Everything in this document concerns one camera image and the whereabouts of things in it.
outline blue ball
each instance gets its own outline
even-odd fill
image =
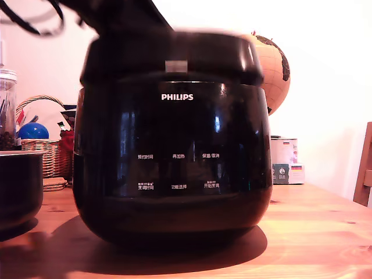
[[[26,138],[48,139],[49,132],[45,126],[39,123],[27,123],[19,129],[18,137],[22,140]]]

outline black rice cooker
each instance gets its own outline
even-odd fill
[[[102,34],[77,108],[73,192],[96,235],[120,245],[229,243],[272,190],[263,76],[230,35]]]

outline box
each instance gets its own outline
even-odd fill
[[[271,137],[270,153],[272,164],[297,163],[297,139]]]
[[[274,184],[303,184],[304,182],[303,164],[273,164]]]

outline glass jar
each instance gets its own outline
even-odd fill
[[[16,83],[14,71],[0,69],[0,151],[16,149]]]

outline button label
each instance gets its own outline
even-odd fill
[[[187,188],[187,185],[186,184],[183,184],[183,185],[172,185],[172,189],[186,189]]]
[[[204,184],[204,188],[220,188],[220,184],[215,181],[207,181],[207,183]]]
[[[140,190],[140,191],[153,190],[153,182],[151,182],[151,183],[138,183],[138,190]]]
[[[203,159],[210,159],[210,158],[219,158],[220,157],[220,154],[218,153],[205,153],[203,154]]]
[[[184,154],[173,154],[172,156],[173,159],[185,159]]]
[[[138,160],[152,160],[153,154],[150,155],[138,155]]]

